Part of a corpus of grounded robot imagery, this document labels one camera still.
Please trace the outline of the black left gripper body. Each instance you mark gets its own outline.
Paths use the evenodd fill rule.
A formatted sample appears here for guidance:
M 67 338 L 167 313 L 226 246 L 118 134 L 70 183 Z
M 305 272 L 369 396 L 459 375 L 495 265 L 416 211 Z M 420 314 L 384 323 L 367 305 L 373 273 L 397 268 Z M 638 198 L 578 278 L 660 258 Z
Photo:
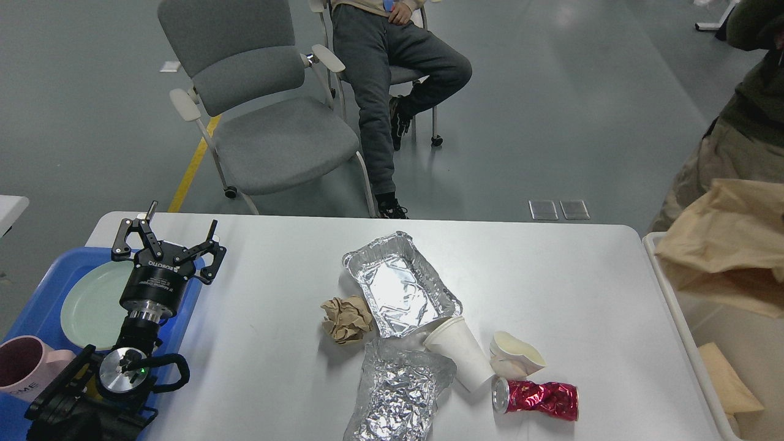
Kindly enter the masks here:
M 160 306 L 163 319 L 176 316 L 187 290 L 187 280 L 195 273 L 194 263 L 179 267 L 154 260 L 132 260 L 132 263 L 134 267 L 119 299 L 121 307 L 132 312 L 151 302 Z

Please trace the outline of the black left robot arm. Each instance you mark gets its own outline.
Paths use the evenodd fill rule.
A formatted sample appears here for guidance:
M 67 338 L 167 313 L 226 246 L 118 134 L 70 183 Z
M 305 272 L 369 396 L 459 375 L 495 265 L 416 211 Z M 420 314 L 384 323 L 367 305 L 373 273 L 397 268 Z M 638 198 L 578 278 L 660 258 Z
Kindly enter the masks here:
M 213 282 L 227 250 L 215 236 L 217 220 L 190 248 L 156 238 L 156 207 L 123 219 L 110 251 L 113 262 L 134 266 L 119 299 L 127 315 L 115 345 L 105 355 L 87 345 L 39 394 L 24 415 L 28 440 L 135 440 L 159 413 L 149 396 L 189 382 L 185 357 L 156 353 L 159 331 L 178 313 L 191 279 Z

